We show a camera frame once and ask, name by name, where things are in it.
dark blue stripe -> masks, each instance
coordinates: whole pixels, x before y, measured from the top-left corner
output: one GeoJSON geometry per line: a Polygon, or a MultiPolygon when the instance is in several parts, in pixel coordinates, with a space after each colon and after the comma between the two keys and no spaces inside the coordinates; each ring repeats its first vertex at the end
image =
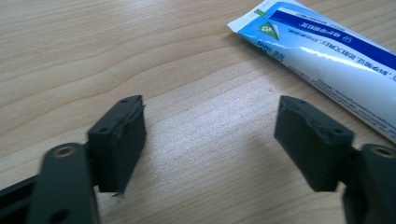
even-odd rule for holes
{"type": "Polygon", "coordinates": [[[354,49],[354,50],[366,55],[367,57],[373,59],[374,61],[376,61],[378,63],[382,63],[385,66],[396,70],[396,55],[394,55],[394,54],[392,54],[390,52],[387,52],[387,51],[385,51],[383,49],[380,49],[378,47],[375,47],[375,46],[373,46],[373,45],[371,45],[369,43],[366,43],[366,42],[360,40],[359,38],[357,38],[356,36],[348,35],[348,34],[342,32],[342,31],[334,29],[334,28],[332,28],[330,26],[326,26],[326,25],[323,25],[321,23],[317,23],[317,22],[314,22],[314,21],[309,21],[309,20],[306,20],[306,19],[303,19],[303,18],[300,18],[300,17],[297,17],[297,16],[290,15],[290,14],[282,12],[282,11],[276,11],[270,17],[270,19],[273,20],[273,21],[278,21],[278,22],[287,24],[289,26],[292,26],[294,28],[297,28],[297,29],[300,29],[300,30],[303,30],[303,31],[307,31],[307,32],[309,32],[311,34],[321,35],[321,36],[330,38],[332,40],[335,40],[335,41],[337,41],[339,43],[342,43],[342,44],[344,44],[344,45],[346,45],[346,46],[348,46],[348,47],[350,47],[350,48],[352,48],[352,49],[354,49]],[[311,29],[306,28],[306,27],[302,27],[301,24],[303,24],[303,22],[315,25],[317,27],[320,27],[321,29],[326,29],[327,31],[333,31],[334,33],[340,34],[340,36],[337,37],[337,36],[334,36],[334,35],[323,34],[323,33],[319,32],[319,31],[315,31],[315,30],[311,30],[311,29]],[[344,37],[348,37],[348,36],[352,37],[352,40],[349,43],[343,41],[343,38],[344,37]]]}

toothpaste tube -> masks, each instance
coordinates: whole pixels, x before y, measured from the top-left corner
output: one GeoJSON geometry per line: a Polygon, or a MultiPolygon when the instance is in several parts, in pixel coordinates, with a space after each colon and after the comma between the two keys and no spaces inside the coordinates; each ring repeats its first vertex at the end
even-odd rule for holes
{"type": "Polygon", "coordinates": [[[228,26],[396,143],[396,54],[294,0],[228,26]]]}

tabletop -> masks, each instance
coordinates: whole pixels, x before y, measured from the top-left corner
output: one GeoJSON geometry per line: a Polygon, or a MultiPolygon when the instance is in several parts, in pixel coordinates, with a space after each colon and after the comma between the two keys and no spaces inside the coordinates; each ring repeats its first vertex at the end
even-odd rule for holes
{"type": "MultiPolygon", "coordinates": [[[[148,140],[102,223],[345,223],[344,187],[313,192],[275,140],[280,95],[394,145],[227,27],[260,2],[1,1],[0,189],[141,94],[148,140]]],[[[300,2],[396,51],[394,0],[300,2]]]]}

dark blue label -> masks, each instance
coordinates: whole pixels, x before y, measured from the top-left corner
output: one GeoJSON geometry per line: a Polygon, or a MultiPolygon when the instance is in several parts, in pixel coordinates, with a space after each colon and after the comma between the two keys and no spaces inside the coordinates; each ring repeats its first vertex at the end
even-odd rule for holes
{"type": "Polygon", "coordinates": [[[338,29],[334,29],[331,26],[311,20],[306,20],[304,18],[290,15],[279,10],[270,17],[270,20],[287,24],[288,26],[309,32],[314,35],[330,38],[366,55],[378,63],[382,63],[385,66],[396,70],[396,55],[362,41],[356,36],[346,34],[338,29]]]}

tube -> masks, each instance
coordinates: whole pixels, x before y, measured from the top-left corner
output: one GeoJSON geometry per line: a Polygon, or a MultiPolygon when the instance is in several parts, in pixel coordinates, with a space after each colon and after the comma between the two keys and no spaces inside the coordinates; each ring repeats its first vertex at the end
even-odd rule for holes
{"type": "Polygon", "coordinates": [[[396,54],[294,0],[228,26],[396,143],[396,54]]]}

